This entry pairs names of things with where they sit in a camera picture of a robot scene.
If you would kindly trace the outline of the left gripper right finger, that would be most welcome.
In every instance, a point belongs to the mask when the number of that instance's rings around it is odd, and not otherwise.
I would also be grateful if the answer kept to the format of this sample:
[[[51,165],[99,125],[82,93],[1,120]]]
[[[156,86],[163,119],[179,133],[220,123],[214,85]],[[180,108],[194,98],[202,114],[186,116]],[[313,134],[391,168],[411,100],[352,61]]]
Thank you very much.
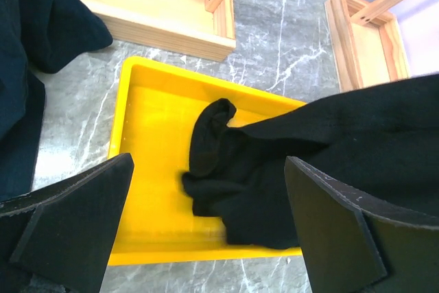
[[[438,218],[398,207],[296,157],[285,182],[313,292],[437,292]]]

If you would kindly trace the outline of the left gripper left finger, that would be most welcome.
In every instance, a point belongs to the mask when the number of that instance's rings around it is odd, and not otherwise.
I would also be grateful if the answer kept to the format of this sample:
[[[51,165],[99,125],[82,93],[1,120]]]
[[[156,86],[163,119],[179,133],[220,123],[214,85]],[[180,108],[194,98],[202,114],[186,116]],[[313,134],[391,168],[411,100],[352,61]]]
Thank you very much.
[[[98,292],[130,188],[124,153],[1,203],[1,291],[33,275],[73,292]]]

